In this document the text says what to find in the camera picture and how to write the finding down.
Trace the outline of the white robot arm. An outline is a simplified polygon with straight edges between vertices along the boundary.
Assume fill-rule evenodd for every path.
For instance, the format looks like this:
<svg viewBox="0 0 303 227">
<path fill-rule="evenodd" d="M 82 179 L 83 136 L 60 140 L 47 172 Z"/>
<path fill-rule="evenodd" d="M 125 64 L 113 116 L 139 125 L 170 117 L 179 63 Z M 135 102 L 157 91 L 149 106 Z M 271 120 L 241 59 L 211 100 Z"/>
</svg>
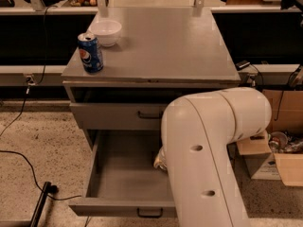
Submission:
<svg viewBox="0 0 303 227">
<path fill-rule="evenodd" d="M 227 145 L 264 131 L 271 116 L 268 99 L 253 88 L 169 104 L 161 136 L 180 227 L 250 227 Z"/>
</svg>

